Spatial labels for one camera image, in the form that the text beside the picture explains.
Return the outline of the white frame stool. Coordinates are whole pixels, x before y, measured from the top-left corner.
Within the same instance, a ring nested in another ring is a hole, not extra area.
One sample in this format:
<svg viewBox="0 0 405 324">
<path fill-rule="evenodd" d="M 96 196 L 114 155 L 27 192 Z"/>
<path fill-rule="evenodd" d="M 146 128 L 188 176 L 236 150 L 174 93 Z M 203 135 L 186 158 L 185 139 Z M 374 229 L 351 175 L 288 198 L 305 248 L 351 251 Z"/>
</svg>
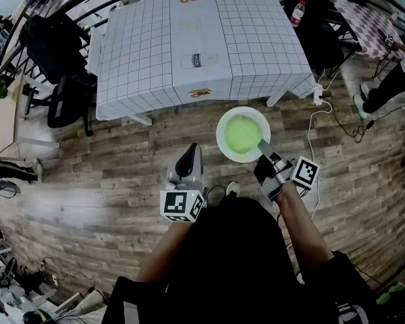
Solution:
<svg viewBox="0 0 405 324">
<path fill-rule="evenodd" d="M 51 298 L 54 297 L 56 293 L 56 289 L 48 290 L 42 294 L 37 291 L 31 291 L 28 298 L 35 308 L 39 308 L 49 313 L 52 317 L 58 317 L 59 315 L 68 312 L 82 296 L 81 293 L 77 292 L 62 303 L 55 304 Z"/>
</svg>

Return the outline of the red label water bottle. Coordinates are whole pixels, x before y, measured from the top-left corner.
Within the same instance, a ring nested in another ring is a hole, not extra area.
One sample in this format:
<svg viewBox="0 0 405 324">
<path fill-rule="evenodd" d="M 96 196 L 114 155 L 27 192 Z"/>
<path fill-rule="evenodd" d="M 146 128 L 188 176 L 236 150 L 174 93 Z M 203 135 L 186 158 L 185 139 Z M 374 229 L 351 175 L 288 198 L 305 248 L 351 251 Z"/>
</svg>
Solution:
<svg viewBox="0 0 405 324">
<path fill-rule="evenodd" d="M 300 0 L 300 2 L 293 9 L 292 15 L 290 17 L 290 22 L 293 27 L 297 27 L 300 24 L 300 21 L 302 20 L 302 17 L 305 13 L 305 5 L 306 1 Z"/>
</svg>

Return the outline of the black chair with jacket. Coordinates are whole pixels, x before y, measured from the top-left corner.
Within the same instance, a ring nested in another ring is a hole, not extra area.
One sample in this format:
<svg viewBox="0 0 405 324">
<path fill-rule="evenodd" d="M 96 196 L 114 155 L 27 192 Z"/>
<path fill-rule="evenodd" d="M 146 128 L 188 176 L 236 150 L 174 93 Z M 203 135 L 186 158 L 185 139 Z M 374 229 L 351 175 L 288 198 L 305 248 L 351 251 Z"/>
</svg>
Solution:
<svg viewBox="0 0 405 324">
<path fill-rule="evenodd" d="M 320 72 L 341 66 L 346 56 L 340 37 L 351 31 L 347 21 L 331 0 L 285 0 L 287 17 L 301 1 L 305 2 L 304 15 L 294 30 L 310 68 Z"/>
</svg>

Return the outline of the person's left forearm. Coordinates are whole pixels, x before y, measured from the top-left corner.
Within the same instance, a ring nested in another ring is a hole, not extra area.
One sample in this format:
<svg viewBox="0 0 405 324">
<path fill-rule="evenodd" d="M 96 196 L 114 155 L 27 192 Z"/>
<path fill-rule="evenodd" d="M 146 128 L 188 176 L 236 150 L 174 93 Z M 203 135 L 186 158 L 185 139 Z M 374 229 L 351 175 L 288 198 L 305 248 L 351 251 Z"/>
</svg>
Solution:
<svg viewBox="0 0 405 324">
<path fill-rule="evenodd" d="M 147 260 L 143 262 L 137 282 L 164 284 L 171 273 L 193 223 L 172 223 Z"/>
</svg>

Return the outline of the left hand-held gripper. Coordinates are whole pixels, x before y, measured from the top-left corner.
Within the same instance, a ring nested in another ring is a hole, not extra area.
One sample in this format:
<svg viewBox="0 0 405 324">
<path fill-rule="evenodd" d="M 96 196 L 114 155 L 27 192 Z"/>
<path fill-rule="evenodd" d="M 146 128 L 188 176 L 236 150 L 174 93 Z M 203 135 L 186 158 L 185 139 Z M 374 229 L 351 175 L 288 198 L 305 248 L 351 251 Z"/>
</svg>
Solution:
<svg viewBox="0 0 405 324">
<path fill-rule="evenodd" d="M 165 189 L 160 191 L 160 214 L 171 222 L 195 222 L 207 207 L 207 188 L 202 183 L 203 155 L 193 142 L 169 172 Z"/>
</svg>

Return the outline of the person's right forearm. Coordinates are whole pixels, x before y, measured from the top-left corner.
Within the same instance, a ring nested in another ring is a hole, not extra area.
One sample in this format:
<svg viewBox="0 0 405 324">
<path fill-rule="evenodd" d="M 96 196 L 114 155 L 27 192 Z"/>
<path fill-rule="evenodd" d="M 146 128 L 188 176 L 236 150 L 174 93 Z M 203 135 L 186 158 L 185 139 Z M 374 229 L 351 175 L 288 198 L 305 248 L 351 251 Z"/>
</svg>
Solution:
<svg viewBox="0 0 405 324">
<path fill-rule="evenodd" d="M 287 227 L 300 271 L 309 274 L 333 255 L 314 225 L 293 182 L 281 185 L 275 199 Z"/>
</svg>

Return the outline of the purple checked cloth table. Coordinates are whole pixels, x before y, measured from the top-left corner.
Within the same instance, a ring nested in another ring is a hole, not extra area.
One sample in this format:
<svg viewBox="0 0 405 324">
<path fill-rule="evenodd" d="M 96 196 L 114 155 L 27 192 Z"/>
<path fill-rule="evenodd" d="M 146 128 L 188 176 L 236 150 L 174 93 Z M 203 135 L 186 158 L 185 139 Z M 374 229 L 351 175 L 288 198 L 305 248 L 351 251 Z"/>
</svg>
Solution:
<svg viewBox="0 0 405 324">
<path fill-rule="evenodd" d="M 361 47 L 358 52 L 359 55 L 369 59 L 382 59 L 389 53 L 389 49 L 377 32 L 378 30 L 384 32 L 385 35 L 392 35 L 396 42 L 401 42 L 398 32 L 388 17 L 347 0 L 331 0 L 331 2 L 357 37 Z"/>
</svg>

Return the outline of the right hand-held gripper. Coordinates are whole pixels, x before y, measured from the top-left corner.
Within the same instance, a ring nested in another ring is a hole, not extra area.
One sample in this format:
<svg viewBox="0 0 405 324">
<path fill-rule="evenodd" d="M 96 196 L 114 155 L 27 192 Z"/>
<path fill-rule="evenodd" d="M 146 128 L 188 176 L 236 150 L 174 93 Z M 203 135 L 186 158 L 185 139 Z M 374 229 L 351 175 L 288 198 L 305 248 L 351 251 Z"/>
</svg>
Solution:
<svg viewBox="0 0 405 324">
<path fill-rule="evenodd" d="M 315 162 L 299 157 L 284 159 L 273 152 L 271 145 L 262 139 L 258 144 L 261 156 L 256 163 L 254 176 L 260 184 L 260 190 L 265 200 L 272 205 L 281 193 L 281 187 L 287 182 L 293 182 L 303 190 L 311 190 L 318 176 L 320 166 Z"/>
</svg>

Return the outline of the light wooden desk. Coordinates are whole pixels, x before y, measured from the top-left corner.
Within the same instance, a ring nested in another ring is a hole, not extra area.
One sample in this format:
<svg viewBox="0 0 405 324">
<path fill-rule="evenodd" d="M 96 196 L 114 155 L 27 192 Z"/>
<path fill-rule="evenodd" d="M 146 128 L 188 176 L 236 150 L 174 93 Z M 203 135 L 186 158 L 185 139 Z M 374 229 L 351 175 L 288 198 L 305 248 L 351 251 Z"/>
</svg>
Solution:
<svg viewBox="0 0 405 324">
<path fill-rule="evenodd" d="M 18 131 L 20 97 L 24 87 L 24 75 L 19 74 L 7 88 L 7 96 L 0 99 L 0 154 L 22 142 Z"/>
</svg>

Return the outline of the white bowl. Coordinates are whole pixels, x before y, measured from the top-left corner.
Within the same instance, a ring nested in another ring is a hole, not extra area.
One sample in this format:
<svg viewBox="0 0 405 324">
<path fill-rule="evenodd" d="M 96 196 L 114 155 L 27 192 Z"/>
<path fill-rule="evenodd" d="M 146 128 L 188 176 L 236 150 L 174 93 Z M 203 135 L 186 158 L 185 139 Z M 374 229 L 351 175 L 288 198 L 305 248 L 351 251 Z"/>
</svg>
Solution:
<svg viewBox="0 0 405 324">
<path fill-rule="evenodd" d="M 219 123 L 217 124 L 217 129 L 216 129 L 216 139 L 217 139 L 217 145 L 221 152 L 229 159 L 232 161 L 238 162 L 238 163 L 250 163 L 253 161 L 256 161 L 261 155 L 262 152 L 259 150 L 258 147 L 252 149 L 251 151 L 245 153 L 245 154 L 239 154 L 233 151 L 226 142 L 225 139 L 225 130 L 227 123 L 230 119 L 232 119 L 235 116 L 243 115 L 246 117 L 249 117 L 250 119 L 254 120 L 261 131 L 262 134 L 262 139 L 269 143 L 271 139 L 271 129 L 269 127 L 269 123 L 266 119 L 266 117 L 257 111 L 256 109 L 253 109 L 251 107 L 247 106 L 241 106 L 241 107 L 235 107 L 233 109 L 230 109 L 227 111 L 219 120 Z"/>
</svg>

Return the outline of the person's black clothing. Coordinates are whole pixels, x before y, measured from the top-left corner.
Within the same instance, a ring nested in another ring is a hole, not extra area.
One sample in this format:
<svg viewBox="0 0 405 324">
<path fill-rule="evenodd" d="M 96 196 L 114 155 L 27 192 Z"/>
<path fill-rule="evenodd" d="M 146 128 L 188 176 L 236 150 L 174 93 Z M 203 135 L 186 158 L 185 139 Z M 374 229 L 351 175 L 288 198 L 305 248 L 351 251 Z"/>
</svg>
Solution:
<svg viewBox="0 0 405 324">
<path fill-rule="evenodd" d="M 149 280 L 118 278 L 102 324 L 379 324 L 375 297 L 342 252 L 306 245 L 294 275 L 276 219 L 250 198 L 224 198 L 186 228 Z"/>
</svg>

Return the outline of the white side shelf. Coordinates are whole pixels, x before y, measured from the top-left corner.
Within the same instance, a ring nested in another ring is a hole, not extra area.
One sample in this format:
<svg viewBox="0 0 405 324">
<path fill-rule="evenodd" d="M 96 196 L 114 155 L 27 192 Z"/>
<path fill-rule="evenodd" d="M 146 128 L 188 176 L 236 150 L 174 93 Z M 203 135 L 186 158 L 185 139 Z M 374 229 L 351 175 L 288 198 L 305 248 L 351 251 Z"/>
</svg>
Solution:
<svg viewBox="0 0 405 324">
<path fill-rule="evenodd" d="M 101 66 L 101 51 L 102 51 L 103 35 L 94 29 L 90 37 L 90 47 L 87 57 L 87 69 L 94 75 L 99 74 Z"/>
</svg>

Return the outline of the black office chair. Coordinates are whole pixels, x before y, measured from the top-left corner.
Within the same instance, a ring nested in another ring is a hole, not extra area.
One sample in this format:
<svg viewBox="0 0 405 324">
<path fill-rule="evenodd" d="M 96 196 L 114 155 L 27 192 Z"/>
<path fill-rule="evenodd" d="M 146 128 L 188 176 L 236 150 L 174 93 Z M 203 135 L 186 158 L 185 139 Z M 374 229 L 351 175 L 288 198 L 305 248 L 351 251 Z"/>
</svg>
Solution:
<svg viewBox="0 0 405 324">
<path fill-rule="evenodd" d="M 63 128 L 81 118 L 84 133 L 92 136 L 88 109 L 95 106 L 92 97 L 97 91 L 97 77 L 87 72 L 87 61 L 80 53 L 82 33 L 65 14 L 47 18 L 33 16 L 22 26 L 19 41 L 40 73 L 55 86 L 45 99 L 30 94 L 26 112 L 33 105 L 48 107 L 50 128 Z"/>
</svg>

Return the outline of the table with checked cloth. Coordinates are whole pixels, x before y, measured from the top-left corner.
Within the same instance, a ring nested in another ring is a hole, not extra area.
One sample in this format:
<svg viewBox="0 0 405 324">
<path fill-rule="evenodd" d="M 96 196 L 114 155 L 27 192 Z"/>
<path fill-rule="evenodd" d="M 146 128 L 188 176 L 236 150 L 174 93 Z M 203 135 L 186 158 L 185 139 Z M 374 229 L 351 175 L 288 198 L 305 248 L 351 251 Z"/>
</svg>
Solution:
<svg viewBox="0 0 405 324">
<path fill-rule="evenodd" d="M 144 0 L 109 15 L 96 115 L 287 92 L 302 98 L 315 84 L 278 0 Z"/>
</svg>

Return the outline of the green lettuce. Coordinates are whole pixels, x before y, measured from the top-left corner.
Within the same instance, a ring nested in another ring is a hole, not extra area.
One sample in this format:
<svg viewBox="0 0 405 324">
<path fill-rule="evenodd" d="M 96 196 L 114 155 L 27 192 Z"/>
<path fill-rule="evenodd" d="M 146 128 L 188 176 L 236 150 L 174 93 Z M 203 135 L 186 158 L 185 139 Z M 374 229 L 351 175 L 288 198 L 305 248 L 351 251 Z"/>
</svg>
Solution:
<svg viewBox="0 0 405 324">
<path fill-rule="evenodd" d="M 262 140 L 258 123 L 245 115 L 233 116 L 226 124 L 224 136 L 228 148 L 241 155 L 256 149 Z"/>
</svg>

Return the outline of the beige cloth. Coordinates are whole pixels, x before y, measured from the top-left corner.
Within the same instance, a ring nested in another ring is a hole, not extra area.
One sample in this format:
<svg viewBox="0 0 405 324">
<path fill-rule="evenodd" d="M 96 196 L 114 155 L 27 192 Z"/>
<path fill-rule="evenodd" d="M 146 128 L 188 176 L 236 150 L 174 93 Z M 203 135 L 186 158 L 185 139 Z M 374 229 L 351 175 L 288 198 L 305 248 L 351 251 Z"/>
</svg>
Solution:
<svg viewBox="0 0 405 324">
<path fill-rule="evenodd" d="M 95 289 L 73 310 L 59 320 L 59 324 L 101 324 L 107 301 L 102 291 Z"/>
</svg>

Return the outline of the black helmet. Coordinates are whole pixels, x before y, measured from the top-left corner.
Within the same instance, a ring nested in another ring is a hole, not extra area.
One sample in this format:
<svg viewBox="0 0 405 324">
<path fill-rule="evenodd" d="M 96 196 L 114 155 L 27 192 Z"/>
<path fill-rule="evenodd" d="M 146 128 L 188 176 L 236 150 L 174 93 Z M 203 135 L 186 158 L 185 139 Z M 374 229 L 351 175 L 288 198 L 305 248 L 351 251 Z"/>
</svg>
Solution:
<svg viewBox="0 0 405 324">
<path fill-rule="evenodd" d="M 44 310 L 36 309 L 23 314 L 22 324 L 49 324 L 52 317 Z"/>
</svg>

